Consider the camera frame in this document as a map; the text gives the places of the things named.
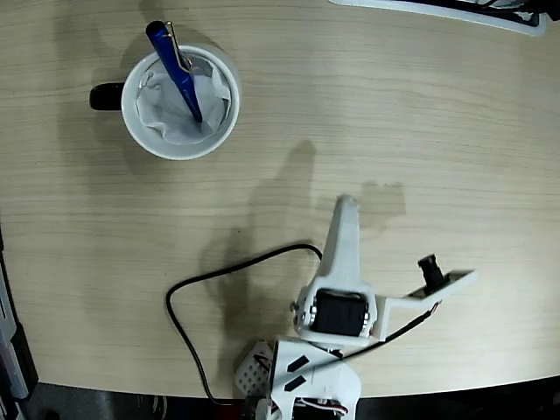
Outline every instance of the black cable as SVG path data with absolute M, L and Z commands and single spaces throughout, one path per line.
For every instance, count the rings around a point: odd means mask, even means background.
M 261 368 L 263 368 L 267 372 L 270 372 L 270 365 L 272 364 L 272 360 L 270 360 L 268 357 L 262 356 L 261 354 L 253 354 L 253 358 Z
M 224 276 L 226 274 L 234 273 L 234 272 L 239 271 L 239 270 L 244 270 L 248 267 L 251 267 L 251 266 L 256 265 L 258 263 L 262 263 L 263 261 L 266 261 L 266 260 L 268 260 L 270 258 L 273 258 L 275 256 L 279 256 L 279 255 L 285 254 L 287 252 L 295 251 L 297 249 L 308 249 L 308 250 L 312 251 L 317 256 L 317 258 L 319 260 L 321 260 L 323 258 L 323 254 L 321 253 L 321 251 L 317 247 L 315 247 L 313 245 L 306 244 L 306 243 L 297 243 L 297 244 L 294 244 L 294 245 L 289 245 L 287 247 L 276 249 L 276 250 L 271 251 L 269 253 L 260 255 L 257 258 L 247 260 L 246 262 L 241 262 L 239 264 L 233 265 L 231 267 L 227 267 L 225 269 L 218 269 L 218 270 L 213 271 L 211 273 L 206 273 L 206 274 L 203 274 L 203 275 L 200 275 L 200 276 L 187 278 L 186 280 L 183 280 L 182 282 L 179 282 L 179 283 L 175 284 L 174 286 L 172 286 L 167 291 L 167 293 L 165 294 L 165 307 L 167 308 L 167 312 L 169 313 L 169 316 L 171 318 L 171 321 L 175 325 L 175 328 L 177 328 L 178 333 L 180 334 L 181 338 L 183 339 L 183 341 L 185 342 L 189 351 L 191 352 L 192 358 L 194 359 L 194 362 L 196 363 L 196 367 L 199 370 L 200 381 L 202 382 L 202 387 L 204 388 L 204 392 L 206 393 L 206 396 L 208 397 L 208 399 L 212 403 L 217 404 L 217 405 L 229 405 L 229 404 L 217 401 L 214 398 L 214 396 L 212 395 L 212 392 L 210 391 L 210 387 L 208 385 L 208 379 L 207 379 L 206 373 L 204 371 L 204 366 L 202 365 L 202 361 L 200 360 L 200 357 L 197 354 L 193 343 L 190 341 L 190 339 L 186 335 L 185 330 L 181 326 L 179 320 L 177 319 L 177 316 L 175 315 L 175 311 L 173 310 L 173 306 L 172 306 L 173 293 L 175 293 L 179 289 L 182 289 L 185 286 L 188 286 L 189 284 L 194 284 L 194 283 L 197 283 L 197 282 L 201 282 L 203 280 L 208 280 L 210 278 L 220 277 L 220 276 Z M 330 360 L 327 363 L 324 363 L 322 365 L 312 366 L 312 367 L 308 367 L 308 368 L 309 369 L 312 368 L 312 369 L 315 369 L 315 370 L 325 368 L 327 366 L 332 365 L 333 363 L 337 363 L 337 362 L 340 362 L 340 361 L 347 361 L 349 359 L 353 359 L 353 358 L 361 356 L 363 354 L 367 354 L 367 353 L 369 353 L 369 352 L 371 352 L 371 351 L 373 351 L 373 350 L 375 350 L 379 347 L 385 346 L 386 344 L 390 343 L 391 341 L 398 339 L 399 337 L 401 337 L 402 335 L 404 335 L 405 333 L 407 333 L 408 331 L 410 331 L 414 327 L 422 324 L 427 318 L 429 318 L 434 313 L 434 311 L 438 308 L 438 305 L 439 305 L 439 303 L 434 304 L 434 306 L 429 311 L 420 315 L 417 318 L 414 318 L 412 321 L 410 321 L 403 328 L 401 328 L 401 329 L 397 330 L 396 332 L 393 332 L 392 334 L 390 334 L 385 339 L 385 341 L 378 341 L 378 342 L 372 344 L 371 346 L 367 346 L 367 347 L 364 347 L 361 350 L 358 350 L 354 353 L 347 354 L 346 356 L 342 357 L 342 359 Z
M 210 278 L 224 276 L 226 274 L 234 273 L 234 272 L 239 271 L 239 270 L 244 270 L 248 267 L 251 267 L 252 265 L 262 263 L 263 261 L 266 261 L 270 258 L 273 258 L 275 256 L 279 256 L 281 254 L 285 254 L 286 252 L 295 251 L 297 249 L 308 249 L 308 250 L 312 251 L 313 253 L 315 253 L 315 255 L 318 257 L 319 260 L 323 257 L 323 254 L 321 253 L 321 251 L 317 247 L 314 247 L 313 245 L 309 245 L 309 244 L 306 244 L 306 243 L 296 243 L 294 245 L 289 245 L 287 247 L 276 249 L 276 250 L 271 251 L 267 254 L 260 255 L 257 258 L 253 258 L 253 259 L 248 260 L 246 262 L 241 262 L 239 264 L 233 265 L 231 267 L 227 267 L 225 269 L 218 269 L 216 271 L 213 271 L 213 272 L 207 273 L 207 274 L 203 274 L 201 276 L 187 278 L 186 280 L 183 280 L 182 282 L 179 282 L 179 283 L 175 284 L 174 286 L 172 286 L 167 291 L 167 293 L 165 294 L 165 307 L 167 308 L 167 313 L 169 313 L 169 317 L 171 318 L 171 321 L 175 325 L 175 328 L 177 328 L 177 331 L 180 334 L 183 341 L 185 342 L 186 346 L 189 348 L 189 351 L 191 352 L 192 358 L 194 359 L 194 362 L 196 363 L 196 367 L 199 370 L 199 376 L 200 376 L 200 381 L 202 382 L 202 388 L 204 388 L 204 392 L 206 393 L 206 396 L 208 397 L 208 399 L 212 403 L 217 404 L 217 405 L 229 405 L 229 404 L 224 404 L 222 402 L 217 401 L 214 398 L 214 396 L 212 395 L 212 392 L 210 391 L 210 387 L 208 386 L 208 379 L 207 379 L 206 373 L 204 372 L 204 366 L 202 365 L 202 361 L 200 361 L 200 357 L 196 353 L 196 349 L 194 348 L 193 343 L 189 340 L 188 336 L 186 335 L 185 330 L 183 329 L 179 320 L 177 319 L 177 315 L 175 315 L 175 311 L 173 310 L 173 305 L 172 305 L 173 293 L 175 293 L 179 289 L 182 289 L 185 286 L 188 286 L 189 284 L 198 283 L 198 282 L 201 282 L 203 280 L 208 280 Z
M 432 306 L 432 308 L 423 313 L 422 315 L 420 315 L 419 317 L 416 317 L 414 319 L 412 319 L 407 325 L 405 325 L 403 328 L 396 330 L 395 332 L 393 332 L 392 334 L 388 335 L 387 338 L 385 339 L 385 341 L 377 341 L 376 343 L 372 344 L 371 346 L 367 346 L 364 347 L 354 353 L 350 353 L 347 354 L 346 356 L 344 356 L 342 358 L 343 361 L 347 361 L 348 359 L 353 359 L 354 357 L 358 357 L 358 356 L 362 356 L 363 354 L 369 353 L 379 347 L 383 347 L 386 344 L 390 343 L 393 340 L 398 339 L 399 337 L 401 337 L 402 335 L 404 335 L 405 333 L 407 333 L 408 331 L 410 331 L 411 329 L 419 326 L 420 324 L 422 324 L 426 319 L 428 319 L 438 308 L 439 303 L 436 303 Z

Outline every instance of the white plastic part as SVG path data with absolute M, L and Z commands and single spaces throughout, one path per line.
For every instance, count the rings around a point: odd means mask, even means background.
M 289 372 L 288 366 L 304 356 L 308 361 Z M 300 339 L 281 338 L 276 342 L 276 358 L 270 398 L 278 407 L 282 419 L 292 419 L 296 398 L 333 400 L 348 409 L 343 417 L 354 420 L 361 395 L 360 377 L 345 363 L 325 364 L 337 360 L 326 350 Z M 293 390 L 286 385 L 303 377 L 304 382 Z
M 479 13 L 471 13 L 469 11 L 457 10 L 448 7 L 432 6 L 430 4 L 421 4 L 414 2 L 406 2 L 401 0 L 329 0 L 334 4 L 346 6 L 371 7 L 376 9 L 386 9 L 391 11 L 410 11 L 421 13 L 424 15 L 439 16 L 441 18 L 451 18 L 457 20 L 465 20 L 493 26 L 496 28 L 507 29 L 514 32 L 525 33 L 532 36 L 540 36 L 546 30 L 546 15 L 539 16 L 539 24 L 535 27 L 526 24 L 519 24 L 510 20 L 499 18 L 497 16 L 481 15 Z
M 448 296 L 457 293 L 478 278 L 476 271 L 450 271 L 447 275 L 449 283 L 442 289 L 426 296 L 424 288 L 410 293 L 406 297 L 376 296 L 378 319 L 374 324 L 372 335 L 379 341 L 387 338 L 389 327 L 389 316 L 394 308 L 428 310 L 437 302 L 441 302 Z
M 367 300 L 368 318 L 359 336 L 312 331 L 315 297 L 321 289 L 356 293 Z M 377 319 L 375 293 L 370 284 L 360 280 L 360 216 L 358 203 L 349 195 L 336 202 L 317 275 L 299 292 L 295 309 L 294 327 L 303 340 L 328 348 L 364 347 L 369 342 L 369 330 Z
M 269 370 L 255 359 L 261 355 L 272 365 L 272 350 L 266 341 L 257 341 L 235 371 L 235 385 L 245 396 L 265 396 L 268 391 Z
M 279 410 L 272 412 L 272 400 L 263 398 L 259 400 L 255 408 L 255 420 L 281 420 Z

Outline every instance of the wire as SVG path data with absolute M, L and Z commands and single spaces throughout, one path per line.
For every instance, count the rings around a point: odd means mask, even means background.
M 165 420 L 165 418 L 167 417 L 167 397 L 164 395 L 163 399 L 164 399 L 164 409 L 161 413 L 160 420 Z
M 267 361 L 268 363 L 270 363 L 270 359 L 269 359 L 268 357 L 266 357 L 266 356 L 265 356 L 264 354 L 262 354 L 262 353 L 255 353 L 255 354 L 253 354 L 253 357 L 254 357 L 255 359 L 260 359 L 260 360 L 262 360 L 262 361 Z
M 225 269 L 218 269 L 216 271 L 212 271 L 210 273 L 206 273 L 206 274 L 203 274 L 203 275 L 200 275 L 200 276 L 187 278 L 186 280 L 183 280 L 182 282 L 179 282 L 179 283 L 173 285 L 167 291 L 167 293 L 165 294 L 165 308 L 167 309 L 167 313 L 169 313 L 169 317 L 171 318 L 171 322 L 173 323 L 173 325 L 177 329 L 179 335 L 181 336 L 181 338 L 185 342 L 186 346 L 188 347 L 189 351 L 191 352 L 191 356 L 194 359 L 196 367 L 199 371 L 200 381 L 202 382 L 202 388 L 204 389 L 204 392 L 205 392 L 206 396 L 208 397 L 208 399 L 212 403 L 214 403 L 216 405 L 231 405 L 229 403 L 219 402 L 212 395 L 212 391 L 210 390 L 210 386 L 208 385 L 208 379 L 207 379 L 206 373 L 204 371 L 204 366 L 202 365 L 202 361 L 200 360 L 200 357 L 197 354 L 193 343 L 191 342 L 191 340 L 186 335 L 186 332 L 183 329 L 183 326 L 179 322 L 179 319 L 177 318 L 177 315 L 175 314 L 175 311 L 173 310 L 173 305 L 172 305 L 173 294 L 176 291 L 179 291 L 180 289 L 184 288 L 185 286 L 188 286 L 189 284 L 195 284 L 195 283 L 198 283 L 198 282 L 202 282 L 203 280 L 208 280 L 208 279 L 211 279 L 211 278 L 220 277 L 220 276 L 224 276 L 226 274 L 234 273 L 234 272 L 239 271 L 239 270 L 244 270 L 248 267 L 251 267 L 251 266 L 256 265 L 258 263 L 262 263 L 263 261 L 269 260 L 270 258 L 274 258 L 275 256 L 280 256 L 281 254 L 285 254 L 287 252 L 295 251 L 295 250 L 298 250 L 298 249 L 310 250 L 311 252 L 313 252 L 317 256 L 317 258 L 319 260 L 321 260 L 323 258 L 323 254 L 321 253 L 321 251 L 317 247 L 315 247 L 313 245 L 310 245 L 310 244 L 306 244 L 306 243 L 296 243 L 296 244 L 293 244 L 293 245 L 289 245 L 287 247 L 282 247 L 282 248 L 276 249 L 276 250 L 271 251 L 271 252 L 266 253 L 266 254 L 262 254 L 262 255 L 258 256 L 257 258 L 253 258 L 251 260 L 241 262 L 241 263 L 233 265 L 231 267 L 226 267 Z M 331 366 L 333 363 L 338 363 L 340 361 L 347 361 L 349 359 L 353 359 L 353 358 L 356 358 L 358 356 L 362 356 L 363 354 L 367 354 L 369 352 L 372 352 L 379 347 L 385 346 L 388 343 L 390 343 L 391 341 L 398 339 L 399 337 L 401 337 L 402 335 L 404 335 L 405 333 L 407 333 L 411 329 L 415 328 L 416 326 L 419 326 L 420 324 L 422 324 L 427 318 L 429 318 L 435 312 L 435 310 L 438 308 L 439 304 L 440 303 L 437 302 L 436 304 L 433 305 L 433 307 L 429 311 L 420 315 L 417 318 L 414 318 L 412 321 L 410 321 L 403 328 L 401 328 L 401 329 L 397 330 L 396 332 L 393 332 L 392 334 L 390 334 L 385 339 L 385 341 L 378 341 L 378 342 L 372 344 L 371 346 L 367 346 L 367 347 L 364 347 L 361 350 L 358 350 L 354 353 L 347 354 L 347 355 L 343 356 L 342 359 L 337 358 L 337 359 L 334 359 L 334 360 L 329 360 L 326 363 L 323 363 L 321 365 L 311 366 L 311 367 L 308 367 L 307 369 L 314 369 L 314 370 L 317 371 L 317 369 L 326 368 L 327 366 Z
M 439 304 L 441 302 L 437 302 L 436 304 L 434 304 L 431 309 L 425 313 L 423 313 L 422 315 L 420 315 L 419 317 L 416 317 L 414 319 L 412 319 L 407 325 L 405 325 L 403 328 L 396 330 L 395 332 L 393 332 L 392 334 L 388 335 L 387 338 L 385 339 L 385 341 L 377 341 L 376 343 L 372 344 L 371 346 L 367 346 L 362 348 L 361 350 L 358 350 L 354 353 L 350 353 L 347 354 L 346 356 L 344 356 L 342 358 L 343 361 L 347 361 L 349 359 L 353 359 L 356 358 L 358 356 L 362 356 L 363 354 L 369 353 L 374 351 L 375 349 L 379 348 L 379 347 L 383 347 L 385 345 L 387 345 L 388 343 L 390 343 L 393 340 L 398 339 L 399 337 L 401 337 L 402 335 L 404 335 L 405 333 L 407 333 L 408 331 L 410 331 L 411 329 L 419 326 L 420 324 L 422 324 L 426 319 L 428 319 L 438 308 Z M 331 365 L 333 363 L 336 363 L 339 360 L 330 360 L 328 363 L 326 363 L 325 365 Z
M 212 403 L 217 404 L 217 405 L 230 405 L 228 403 L 219 402 L 212 395 L 212 391 L 210 390 L 210 386 L 208 385 L 208 379 L 207 379 L 206 373 L 204 371 L 204 366 L 202 365 L 202 361 L 200 361 L 200 357 L 197 354 L 193 343 L 191 342 L 191 340 L 186 335 L 185 330 L 181 326 L 181 323 L 179 322 L 179 320 L 177 318 L 177 315 L 175 314 L 175 311 L 173 310 L 173 305 L 172 305 L 173 293 L 175 293 L 176 291 L 184 288 L 185 286 L 188 286 L 189 284 L 195 284 L 195 283 L 201 282 L 203 280 L 208 280 L 210 278 L 220 277 L 220 276 L 224 276 L 226 274 L 234 273 L 234 272 L 239 271 L 239 270 L 244 270 L 248 267 L 251 267 L 251 266 L 253 266 L 255 264 L 258 264 L 258 263 L 262 263 L 263 261 L 266 261 L 266 260 L 268 260 L 270 258 L 273 258 L 275 256 L 280 256 L 281 254 L 285 254 L 287 252 L 295 251 L 297 249 L 308 249 L 311 252 L 313 252 L 319 260 L 323 257 L 323 254 L 321 253 L 321 251 L 317 247 L 314 247 L 313 245 L 309 245 L 309 244 L 306 244 L 306 243 L 296 243 L 296 244 L 293 244 L 293 245 L 289 245 L 287 247 L 276 249 L 276 250 L 271 251 L 269 253 L 260 255 L 257 258 L 247 260 L 246 262 L 241 262 L 239 264 L 233 265 L 231 267 L 227 267 L 225 269 L 218 269 L 216 271 L 213 271 L 213 272 L 207 273 L 207 274 L 203 274 L 201 276 L 195 276 L 195 277 L 192 277 L 192 278 L 187 278 L 186 280 L 183 280 L 182 282 L 179 282 L 179 283 L 173 285 L 167 291 L 167 293 L 165 294 L 165 308 L 167 309 L 167 313 L 169 313 L 169 317 L 171 318 L 171 322 L 173 323 L 173 325 L 177 329 L 179 335 L 181 336 L 181 338 L 185 342 L 186 346 L 188 347 L 189 351 L 191 352 L 192 358 L 194 359 L 194 363 L 196 364 L 196 367 L 199 370 L 199 376 L 200 376 L 200 381 L 202 382 L 202 388 L 204 388 L 204 392 L 206 393 L 206 396 L 208 397 L 208 399 Z
M 329 404 L 323 404 L 323 403 L 320 403 L 320 402 L 311 402 L 311 401 L 305 400 L 304 398 L 299 398 L 299 401 L 302 404 L 304 404 L 308 407 L 313 407 L 314 409 L 330 410 L 330 411 L 334 411 L 336 413 L 339 413 L 342 416 L 345 416 L 346 414 L 348 414 L 348 409 L 344 405 L 329 405 Z
M 431 6 L 439 6 L 445 8 L 452 8 L 458 11 L 469 11 L 473 13 L 483 13 L 489 15 L 511 14 L 511 13 L 536 13 L 538 10 L 533 4 L 533 0 L 528 0 L 526 3 L 514 7 L 490 7 L 492 0 L 484 4 L 468 3 L 463 1 L 455 1 L 450 5 L 449 0 L 422 0 L 419 3 L 428 4 Z

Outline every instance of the white mug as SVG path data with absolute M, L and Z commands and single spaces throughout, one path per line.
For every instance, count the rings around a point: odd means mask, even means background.
M 231 103 L 218 130 L 199 143 L 176 144 L 165 141 L 160 134 L 146 127 L 137 111 L 137 97 L 141 79 L 148 69 L 159 60 L 153 52 L 130 71 L 124 83 L 105 83 L 94 87 L 89 94 L 89 104 L 95 110 L 121 110 L 122 118 L 130 135 L 148 152 L 170 160 L 200 158 L 226 141 L 234 129 L 241 108 L 242 88 L 239 73 L 233 61 L 223 51 L 211 45 L 180 45 L 182 53 L 198 55 L 216 65 L 231 90 Z

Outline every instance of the white device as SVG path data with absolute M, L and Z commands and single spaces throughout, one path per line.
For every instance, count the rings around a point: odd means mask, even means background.
M 468 3 L 473 4 L 484 4 L 487 0 L 477 1 L 477 0 L 466 0 Z M 441 18 L 451 18 L 458 20 L 465 20 L 467 22 L 474 22 L 476 24 L 483 24 L 488 26 L 494 26 L 497 28 L 507 29 L 514 32 L 525 33 L 532 36 L 540 36 L 544 34 L 546 30 L 546 15 L 540 14 L 532 17 L 528 13 L 518 13 L 520 17 L 519 22 L 513 20 L 508 20 L 500 15 L 483 15 L 479 13 L 472 13 L 470 11 L 453 9 L 451 7 L 441 7 L 433 6 L 431 4 L 417 3 L 414 1 L 403 1 L 403 0 L 329 0 L 329 2 L 334 4 L 340 4 L 345 6 L 360 6 L 360 7 L 370 7 L 375 9 L 385 9 L 390 11 L 409 11 L 413 13 L 420 13 L 423 15 L 438 16 Z M 512 5 L 518 5 L 520 2 L 512 0 L 500 0 L 496 2 L 493 6 L 503 6 L 511 7 Z M 527 24 L 525 22 L 530 19 L 534 19 L 535 22 L 532 24 Z
M 360 377 L 340 360 L 339 350 L 365 347 L 371 344 L 371 336 L 384 341 L 393 308 L 429 310 L 477 278 L 475 271 L 443 276 L 430 255 L 418 263 L 424 287 L 406 297 L 377 296 L 361 280 L 359 242 L 358 204 L 343 195 L 334 208 L 317 275 L 290 306 L 299 339 L 277 338 L 271 358 L 270 348 L 257 343 L 236 373 L 243 394 L 261 396 L 255 420 L 298 420 L 294 412 L 301 409 L 330 412 L 326 418 L 354 420 Z

